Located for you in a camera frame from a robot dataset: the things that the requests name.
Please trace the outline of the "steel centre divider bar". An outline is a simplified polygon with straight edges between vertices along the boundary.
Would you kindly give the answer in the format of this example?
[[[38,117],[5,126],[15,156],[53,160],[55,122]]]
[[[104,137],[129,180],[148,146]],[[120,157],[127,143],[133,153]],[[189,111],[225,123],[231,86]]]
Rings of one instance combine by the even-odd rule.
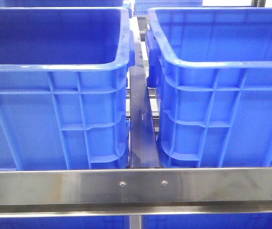
[[[159,168],[149,90],[138,34],[134,34],[134,51],[135,65],[130,68],[130,165],[132,168]]]

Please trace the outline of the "blue plastic crate left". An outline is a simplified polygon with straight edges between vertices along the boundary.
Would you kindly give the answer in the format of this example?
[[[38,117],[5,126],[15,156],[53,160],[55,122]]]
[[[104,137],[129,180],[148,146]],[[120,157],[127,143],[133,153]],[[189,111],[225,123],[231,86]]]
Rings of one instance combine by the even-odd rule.
[[[0,8],[0,171],[128,165],[129,13]]]

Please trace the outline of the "blue plastic crate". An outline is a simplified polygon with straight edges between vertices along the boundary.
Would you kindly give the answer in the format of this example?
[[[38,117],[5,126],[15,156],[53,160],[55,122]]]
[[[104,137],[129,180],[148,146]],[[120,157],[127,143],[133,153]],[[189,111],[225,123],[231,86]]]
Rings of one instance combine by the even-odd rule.
[[[0,171],[128,165],[129,13],[0,8]]]
[[[163,167],[272,167],[272,8],[151,8]]]

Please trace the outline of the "blue plastic crate right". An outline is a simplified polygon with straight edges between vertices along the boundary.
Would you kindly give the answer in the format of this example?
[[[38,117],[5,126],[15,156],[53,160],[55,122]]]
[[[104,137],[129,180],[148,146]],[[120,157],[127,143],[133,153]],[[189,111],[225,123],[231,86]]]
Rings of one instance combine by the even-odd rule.
[[[163,167],[272,167],[272,8],[151,8]]]

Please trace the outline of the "blue crate rear right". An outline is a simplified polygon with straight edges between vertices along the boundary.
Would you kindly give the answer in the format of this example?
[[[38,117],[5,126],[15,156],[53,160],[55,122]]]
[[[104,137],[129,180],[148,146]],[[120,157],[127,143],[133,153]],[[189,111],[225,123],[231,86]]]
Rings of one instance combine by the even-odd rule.
[[[136,0],[134,15],[148,15],[150,8],[202,7],[202,0]]]

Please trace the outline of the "blue crate lower left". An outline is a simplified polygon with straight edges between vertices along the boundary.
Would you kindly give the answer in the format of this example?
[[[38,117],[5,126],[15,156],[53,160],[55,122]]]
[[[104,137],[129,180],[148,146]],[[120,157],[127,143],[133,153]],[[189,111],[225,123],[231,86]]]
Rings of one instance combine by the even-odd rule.
[[[0,218],[0,229],[128,229],[126,216]]]

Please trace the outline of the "blue crate rear left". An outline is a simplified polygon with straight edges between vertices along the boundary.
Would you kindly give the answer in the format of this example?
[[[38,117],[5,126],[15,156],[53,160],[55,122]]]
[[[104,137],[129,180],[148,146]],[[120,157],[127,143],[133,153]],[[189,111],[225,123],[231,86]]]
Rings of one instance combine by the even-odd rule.
[[[121,7],[123,0],[5,0],[7,7]]]

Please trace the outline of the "blue crate lower right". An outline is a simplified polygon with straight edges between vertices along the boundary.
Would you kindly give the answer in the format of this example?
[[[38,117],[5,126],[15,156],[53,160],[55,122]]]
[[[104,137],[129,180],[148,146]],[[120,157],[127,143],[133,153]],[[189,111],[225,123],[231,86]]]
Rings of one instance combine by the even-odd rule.
[[[272,213],[143,216],[145,229],[272,229]]]

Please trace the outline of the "stainless steel front rail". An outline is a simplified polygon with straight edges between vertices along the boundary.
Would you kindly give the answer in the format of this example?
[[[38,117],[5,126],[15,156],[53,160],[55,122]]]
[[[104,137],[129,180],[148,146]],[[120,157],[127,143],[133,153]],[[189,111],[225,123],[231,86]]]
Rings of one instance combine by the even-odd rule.
[[[272,212],[272,167],[0,172],[0,218]]]

